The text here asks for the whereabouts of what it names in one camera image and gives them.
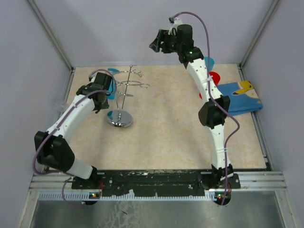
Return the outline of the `teal wine glass front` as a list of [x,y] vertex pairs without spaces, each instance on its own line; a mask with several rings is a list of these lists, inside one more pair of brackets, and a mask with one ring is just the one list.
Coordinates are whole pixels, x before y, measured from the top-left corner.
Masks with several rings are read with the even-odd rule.
[[208,67],[209,71],[211,72],[215,64],[214,59],[208,56],[205,56],[204,59],[205,59],[205,66]]

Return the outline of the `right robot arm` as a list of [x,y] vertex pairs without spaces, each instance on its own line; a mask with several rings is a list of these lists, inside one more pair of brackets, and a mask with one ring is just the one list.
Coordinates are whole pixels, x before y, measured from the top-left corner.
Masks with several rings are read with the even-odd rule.
[[149,47],[154,52],[177,53],[179,61],[192,76],[204,102],[198,112],[199,121],[208,128],[213,146],[211,174],[201,177],[199,184],[206,190],[223,188],[233,176],[224,139],[224,125],[230,98],[218,90],[207,71],[203,53],[194,46],[192,35],[192,26],[187,24],[175,25],[169,30],[160,29]]

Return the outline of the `blue wine glass back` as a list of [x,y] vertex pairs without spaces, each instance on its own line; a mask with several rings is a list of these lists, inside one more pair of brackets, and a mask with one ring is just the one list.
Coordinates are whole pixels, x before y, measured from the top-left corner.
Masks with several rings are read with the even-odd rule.
[[[113,75],[115,75],[115,74],[117,74],[119,72],[119,70],[116,69],[116,68],[108,68],[107,70],[110,73],[112,73]],[[108,100],[114,100],[115,99],[115,94],[113,94],[114,89],[115,89],[114,82],[111,81],[111,84],[110,84],[110,87],[109,87],[109,90],[108,90],[108,92],[110,92],[111,94],[107,94]]]

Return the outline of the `blue pikachu cloth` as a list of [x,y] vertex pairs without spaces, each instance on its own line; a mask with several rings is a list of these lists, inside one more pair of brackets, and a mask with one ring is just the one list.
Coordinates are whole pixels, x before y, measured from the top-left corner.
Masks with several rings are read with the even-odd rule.
[[229,96],[228,112],[232,116],[259,111],[263,108],[262,102],[250,81],[222,84],[218,85],[218,89],[224,96]]

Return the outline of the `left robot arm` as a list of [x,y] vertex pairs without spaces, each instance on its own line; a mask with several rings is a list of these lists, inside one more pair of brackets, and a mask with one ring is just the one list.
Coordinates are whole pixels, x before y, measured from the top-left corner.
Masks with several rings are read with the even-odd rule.
[[81,86],[71,105],[62,116],[45,132],[38,131],[34,136],[36,153],[32,162],[36,174],[39,163],[77,177],[88,188],[98,185],[97,169],[76,159],[69,142],[86,116],[109,108],[108,96],[117,90],[114,75],[108,70],[99,69],[89,75],[89,84]]

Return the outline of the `red wine glass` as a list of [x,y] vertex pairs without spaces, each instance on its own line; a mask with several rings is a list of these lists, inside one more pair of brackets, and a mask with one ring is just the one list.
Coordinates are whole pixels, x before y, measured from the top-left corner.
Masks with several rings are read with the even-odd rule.
[[199,97],[202,100],[208,101],[210,99],[209,91],[211,91],[211,96],[213,99],[217,99],[222,95],[222,93],[218,90],[217,85],[220,81],[220,76],[218,73],[211,71],[209,73],[210,77],[210,90],[208,90],[208,79],[207,77],[204,77],[203,80],[200,80],[200,84],[198,86],[199,89]]

